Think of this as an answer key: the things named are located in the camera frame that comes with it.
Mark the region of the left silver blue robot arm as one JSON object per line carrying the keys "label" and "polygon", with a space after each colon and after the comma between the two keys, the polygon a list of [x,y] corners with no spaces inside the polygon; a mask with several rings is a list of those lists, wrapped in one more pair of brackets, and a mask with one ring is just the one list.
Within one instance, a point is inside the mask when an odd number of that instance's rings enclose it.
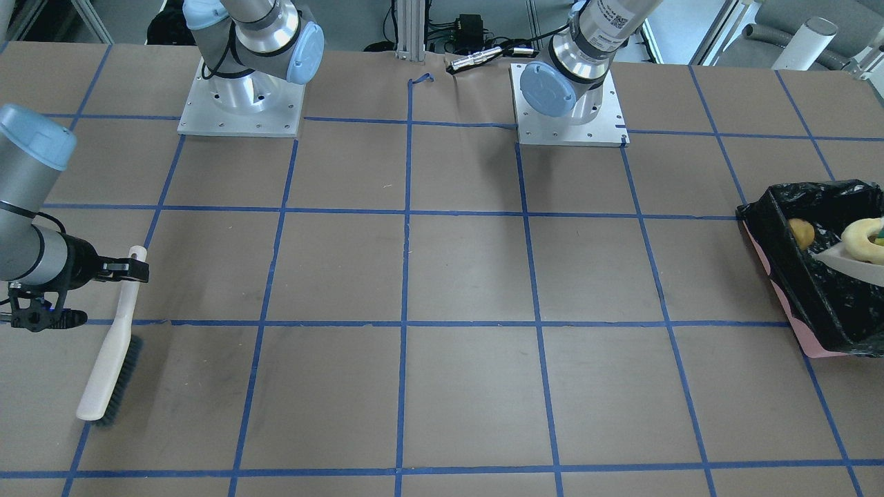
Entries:
{"label": "left silver blue robot arm", "polygon": [[581,1],[546,51],[519,78],[522,97],[549,117],[574,124],[594,120],[604,83],[619,48],[660,5],[659,1]]}

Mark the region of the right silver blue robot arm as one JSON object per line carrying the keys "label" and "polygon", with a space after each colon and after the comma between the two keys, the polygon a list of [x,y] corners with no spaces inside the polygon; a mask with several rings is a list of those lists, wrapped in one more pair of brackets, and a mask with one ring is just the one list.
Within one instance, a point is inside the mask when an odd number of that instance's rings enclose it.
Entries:
{"label": "right silver blue robot arm", "polygon": [[186,1],[201,52],[177,132],[294,138],[325,36],[293,1]]}

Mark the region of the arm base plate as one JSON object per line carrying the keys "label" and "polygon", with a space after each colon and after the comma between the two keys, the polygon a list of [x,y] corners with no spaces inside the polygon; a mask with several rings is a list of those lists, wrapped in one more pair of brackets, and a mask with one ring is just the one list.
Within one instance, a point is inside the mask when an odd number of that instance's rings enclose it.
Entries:
{"label": "arm base plate", "polygon": [[180,135],[297,138],[304,85],[261,72],[205,79],[202,67],[200,61],[177,125]]}
{"label": "arm base plate", "polygon": [[631,143],[611,72],[603,87],[581,97],[571,113],[550,117],[531,107],[521,93],[520,79],[525,66],[510,66],[519,144],[626,147]]}

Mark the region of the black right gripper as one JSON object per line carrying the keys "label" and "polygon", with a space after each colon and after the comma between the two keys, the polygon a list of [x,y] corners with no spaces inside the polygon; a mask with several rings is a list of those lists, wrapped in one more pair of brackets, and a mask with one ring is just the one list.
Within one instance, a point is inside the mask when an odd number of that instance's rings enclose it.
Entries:
{"label": "black right gripper", "polygon": [[61,273],[64,289],[79,289],[89,281],[148,283],[148,264],[136,258],[101,257],[94,246],[72,235],[62,235],[67,259]]}

